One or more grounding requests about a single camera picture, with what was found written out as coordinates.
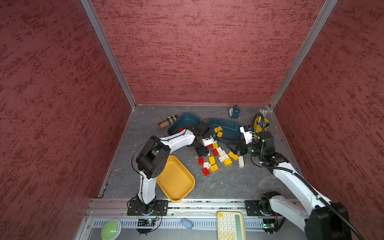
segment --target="yellow lego brick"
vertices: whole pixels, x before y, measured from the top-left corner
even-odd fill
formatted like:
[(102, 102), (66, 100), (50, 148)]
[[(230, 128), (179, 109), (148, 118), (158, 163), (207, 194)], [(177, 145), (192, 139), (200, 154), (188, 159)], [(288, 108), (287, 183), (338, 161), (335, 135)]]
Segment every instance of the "yellow lego brick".
[(233, 154), (233, 152), (229, 152), (228, 156), (233, 158), (235, 161), (237, 161), (239, 159), (239, 156), (237, 156), (236, 154)]
[(215, 128), (215, 133), (220, 132), (220, 131), (223, 131), (223, 129), (221, 127)]
[(231, 164), (232, 164), (232, 160), (229, 159), (229, 158), (228, 158), (227, 160), (224, 161), (224, 165), (225, 165), (226, 167), (231, 166)]
[(211, 164), (212, 166), (213, 166), (214, 164), (216, 164), (216, 160), (215, 160), (215, 157), (214, 157), (214, 156), (209, 157), (209, 164)]
[(211, 172), (216, 172), (216, 171), (218, 170), (218, 166), (217, 166), (217, 164), (211, 166), (211, 167), (209, 168), (209, 170), (211, 170)]

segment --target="green button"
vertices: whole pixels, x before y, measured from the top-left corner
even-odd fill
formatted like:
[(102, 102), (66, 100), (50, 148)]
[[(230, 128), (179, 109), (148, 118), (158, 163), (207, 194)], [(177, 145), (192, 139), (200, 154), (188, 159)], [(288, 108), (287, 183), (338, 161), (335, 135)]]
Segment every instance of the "green button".
[(236, 221), (236, 234), (237, 234), (237, 239), (238, 240), (243, 240), (243, 235), (241, 232), (241, 222), (240, 222), (240, 216), (235, 215), (235, 221)]
[(101, 230), (101, 238), (104, 240), (112, 239), (118, 231), (117, 222), (111, 220), (107, 222)]

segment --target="gray floor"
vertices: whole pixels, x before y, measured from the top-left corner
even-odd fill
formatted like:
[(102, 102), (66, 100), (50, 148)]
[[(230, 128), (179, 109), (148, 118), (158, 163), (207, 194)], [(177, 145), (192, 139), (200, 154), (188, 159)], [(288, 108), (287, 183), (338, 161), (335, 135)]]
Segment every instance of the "gray floor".
[[(141, 143), (148, 140), (150, 136), (168, 136), (166, 128), (159, 128), (158, 122), (172, 114), (181, 116), (184, 112), (192, 113), (200, 119), (219, 118), (235, 121), (241, 126), (249, 125), (253, 116), (259, 112), (259, 107), (240, 107), (238, 119), (231, 119), (228, 115), (229, 107), (220, 106), (138, 106), (131, 119), (124, 137), (119, 155), (117, 156), (112, 174), (103, 197), (131, 198), (139, 190), (140, 178), (131, 167), (133, 152)], [(272, 122), (268, 131), (275, 138), (276, 151), (282, 153), (292, 163), (294, 168), (300, 172), (297, 163), (292, 159), (290, 150), (283, 141), (280, 126)], [(219, 146), (229, 152), (225, 144)], [(194, 176), (196, 184), (187, 198), (243, 198), (259, 199), (259, 194), (278, 191), (286, 198), (295, 198), (288, 188), (265, 168), (254, 166), (250, 162), (249, 155), (244, 156), (245, 167), (238, 167), (234, 162), (230, 167), (218, 163), (219, 171), (204, 177), (202, 166), (197, 163), (197, 154), (193, 147), (182, 147), (172, 153)], [(166, 198), (161, 188), (156, 185), (156, 197)]]

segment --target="black cable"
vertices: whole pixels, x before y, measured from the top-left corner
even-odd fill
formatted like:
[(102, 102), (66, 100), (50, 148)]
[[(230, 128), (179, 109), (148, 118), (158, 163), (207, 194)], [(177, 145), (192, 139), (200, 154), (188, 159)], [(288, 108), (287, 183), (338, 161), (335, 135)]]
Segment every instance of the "black cable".
[(156, 207), (156, 211), (157, 212), (159, 212), (160, 213), (160, 215), (161, 215), (161, 220), (160, 220), (160, 223), (159, 223), (159, 225), (155, 228), (155, 229), (153, 229), (153, 230), (151, 230), (151, 231), (149, 231), (148, 233), (150, 233), (150, 232), (153, 232), (154, 230), (156, 230), (156, 229), (158, 229), (159, 228), (159, 226), (161, 225), (161, 223), (163, 222), (163, 214), (161, 213), (161, 211), (159, 211), (159, 209)]
[(131, 166), (132, 166), (132, 169), (133, 169), (137, 174), (139, 174), (140, 176), (141, 176), (141, 174), (140, 174), (138, 171), (136, 171), (136, 169), (133, 167), (133, 157), (135, 156), (136, 152), (139, 150), (139, 148), (140, 148), (141, 146), (143, 146), (143, 145), (146, 144), (147, 142), (151, 142), (151, 141), (158, 141), (158, 140), (157, 140), (157, 139), (152, 139), (152, 140), (148, 140), (148, 141), (142, 143), (142, 144), (136, 149), (136, 151), (135, 151), (135, 152), (133, 153), (133, 155), (132, 155), (132, 160), (131, 160)]
[(249, 156), (251, 157), (251, 162), (252, 162), (256, 167), (262, 167), (262, 166), (259, 166), (259, 165), (257, 165), (256, 163), (253, 162), (253, 160), (252, 160), (252, 155), (251, 155), (251, 154), (250, 154)]
[(204, 119), (201, 120), (201, 121), (204, 121), (204, 120), (206, 120), (206, 119), (211, 119), (211, 120), (212, 120), (212, 122), (213, 122), (213, 124), (214, 124), (214, 132), (215, 132), (215, 121), (214, 121), (212, 118), (204, 118)]
[[(275, 167), (275, 166), (268, 166), (266, 165), (264, 162), (262, 163), (262, 165), (266, 168), (269, 168), (269, 169), (276, 169), (276, 170), (283, 170), (283, 171), (286, 171), (286, 172), (289, 172), (289, 173), (293, 173), (293, 170), (291, 169), (288, 169), (288, 168), (285, 168), (285, 167)], [(346, 220), (340, 213), (339, 211), (337, 211), (334, 207), (332, 207), (326, 200), (324, 200), (320, 194), (302, 177), (300, 176), (298, 173), (294, 173), (293, 175), (295, 175), (296, 177), (298, 177), (298, 179), (300, 179), (310, 190), (311, 192), (329, 209), (331, 210), (336, 216), (338, 216), (351, 230), (352, 232), (359, 238), (359, 240), (364, 240), (364, 238), (361, 236), (361, 234), (359, 233), (359, 231), (354, 227), (352, 226), (352, 224), (350, 224), (350, 222), (348, 222), (348, 220)]]

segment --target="red lego brick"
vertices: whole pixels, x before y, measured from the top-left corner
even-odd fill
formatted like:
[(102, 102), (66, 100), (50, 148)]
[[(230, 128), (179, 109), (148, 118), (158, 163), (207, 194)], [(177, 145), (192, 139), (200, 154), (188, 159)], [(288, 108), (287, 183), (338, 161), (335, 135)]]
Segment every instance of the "red lego brick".
[(212, 150), (212, 153), (217, 156), (218, 155), (218, 151), (216, 149)]
[(208, 176), (209, 175), (209, 170), (207, 168), (204, 168), (203, 169), (203, 174), (204, 174), (205, 177)]

